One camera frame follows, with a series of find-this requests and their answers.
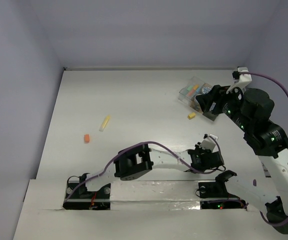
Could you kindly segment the pink orange highlighter marker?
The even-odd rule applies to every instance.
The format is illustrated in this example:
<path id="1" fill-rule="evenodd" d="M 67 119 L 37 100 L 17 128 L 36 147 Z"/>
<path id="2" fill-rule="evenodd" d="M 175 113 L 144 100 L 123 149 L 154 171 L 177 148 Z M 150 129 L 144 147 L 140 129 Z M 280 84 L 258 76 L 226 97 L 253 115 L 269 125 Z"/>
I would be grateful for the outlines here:
<path id="1" fill-rule="evenodd" d="M 190 89 L 190 91 L 188 92 L 187 96 L 188 96 L 189 98 L 192 98 L 194 95 L 197 94 L 197 92 L 199 91 L 199 89 L 200 89 L 200 86 L 199 86 L 198 84 L 194 85 L 194 86 Z"/>

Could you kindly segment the yellow marker cap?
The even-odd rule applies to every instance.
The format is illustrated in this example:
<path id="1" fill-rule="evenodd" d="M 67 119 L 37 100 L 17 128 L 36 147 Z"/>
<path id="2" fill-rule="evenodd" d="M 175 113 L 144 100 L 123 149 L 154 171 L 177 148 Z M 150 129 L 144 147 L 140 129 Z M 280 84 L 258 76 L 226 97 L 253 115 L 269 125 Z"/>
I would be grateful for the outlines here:
<path id="1" fill-rule="evenodd" d="M 189 120 L 191 120 L 191 119 L 193 119 L 193 118 L 195 118 L 195 117 L 196 117 L 196 113 L 195 113 L 195 112 L 192 112 L 192 113 L 188 114 L 188 116 L 187 116 L 187 118 L 188 118 Z"/>

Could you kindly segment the yellow highlighter marker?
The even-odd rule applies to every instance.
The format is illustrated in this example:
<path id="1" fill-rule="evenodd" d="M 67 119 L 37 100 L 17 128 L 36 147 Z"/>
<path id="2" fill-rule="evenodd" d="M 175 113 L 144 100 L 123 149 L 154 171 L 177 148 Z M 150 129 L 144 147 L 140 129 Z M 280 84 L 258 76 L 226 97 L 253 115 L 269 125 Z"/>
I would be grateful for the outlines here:
<path id="1" fill-rule="evenodd" d="M 111 119 L 111 116 L 110 116 L 110 115 L 107 115 L 107 116 L 104 118 L 104 120 L 103 120 L 103 122 L 101 123 L 100 128 L 99 128 L 99 131 L 100 131 L 100 132 L 103 132 L 103 131 L 105 130 L 105 128 L 107 127 L 107 125 L 108 125 L 108 123 L 109 123 L 109 121 L 110 121 L 110 119 Z"/>

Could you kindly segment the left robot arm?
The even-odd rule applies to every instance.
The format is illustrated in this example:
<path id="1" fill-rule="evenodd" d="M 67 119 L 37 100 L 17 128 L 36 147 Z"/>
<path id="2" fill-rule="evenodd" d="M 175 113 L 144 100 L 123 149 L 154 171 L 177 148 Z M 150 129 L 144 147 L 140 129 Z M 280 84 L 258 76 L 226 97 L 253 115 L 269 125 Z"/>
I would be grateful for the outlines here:
<path id="1" fill-rule="evenodd" d="M 215 147 L 216 144 L 209 139 L 182 152 L 174 152 L 153 141 L 138 143 L 121 150 L 99 172 L 81 175 L 75 190 L 83 198 L 88 198 L 99 191 L 104 182 L 110 184 L 117 179 L 134 181 L 155 169 L 209 175 L 225 165 L 221 151 L 214 151 Z"/>

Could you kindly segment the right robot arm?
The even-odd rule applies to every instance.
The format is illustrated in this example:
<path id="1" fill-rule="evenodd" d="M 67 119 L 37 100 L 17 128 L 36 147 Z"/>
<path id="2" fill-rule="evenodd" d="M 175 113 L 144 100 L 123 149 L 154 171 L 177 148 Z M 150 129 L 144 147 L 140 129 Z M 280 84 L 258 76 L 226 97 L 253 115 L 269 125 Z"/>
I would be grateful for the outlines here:
<path id="1" fill-rule="evenodd" d="M 225 114 L 243 131 L 244 140 L 267 168 L 278 195 L 263 191 L 253 181 L 244 181 L 226 170 L 214 180 L 219 196 L 241 197 L 256 207 L 263 220 L 281 234 L 288 235 L 288 137 L 270 120 L 275 103 L 263 90 L 215 85 L 210 92 L 194 98 L 204 116 Z"/>

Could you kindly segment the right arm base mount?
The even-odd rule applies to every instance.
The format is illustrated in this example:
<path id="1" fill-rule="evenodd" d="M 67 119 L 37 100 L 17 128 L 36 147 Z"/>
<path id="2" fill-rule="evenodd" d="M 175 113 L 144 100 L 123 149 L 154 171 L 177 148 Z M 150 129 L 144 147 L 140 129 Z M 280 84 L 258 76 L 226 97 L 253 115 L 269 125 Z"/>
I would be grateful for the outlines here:
<path id="1" fill-rule="evenodd" d="M 199 182 L 195 195 L 202 210 L 244 209 L 248 203 L 227 191 L 225 183 L 237 174 L 231 170 L 220 173 L 214 181 Z"/>

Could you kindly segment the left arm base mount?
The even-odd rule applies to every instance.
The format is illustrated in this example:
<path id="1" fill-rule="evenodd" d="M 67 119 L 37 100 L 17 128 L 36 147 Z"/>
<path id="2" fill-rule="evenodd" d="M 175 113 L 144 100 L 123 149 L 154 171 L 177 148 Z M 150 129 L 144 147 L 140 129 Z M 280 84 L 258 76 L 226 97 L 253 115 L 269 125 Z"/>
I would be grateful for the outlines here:
<path id="1" fill-rule="evenodd" d="M 86 184 L 80 186 L 76 191 L 73 191 L 75 187 L 86 180 L 87 174 L 84 173 L 82 176 L 70 176 L 66 181 L 66 199 L 70 194 L 72 196 L 68 201 L 64 202 L 62 207 L 65 210 L 110 210 L 110 193 L 111 184 L 102 186 L 97 191 L 88 191 Z"/>

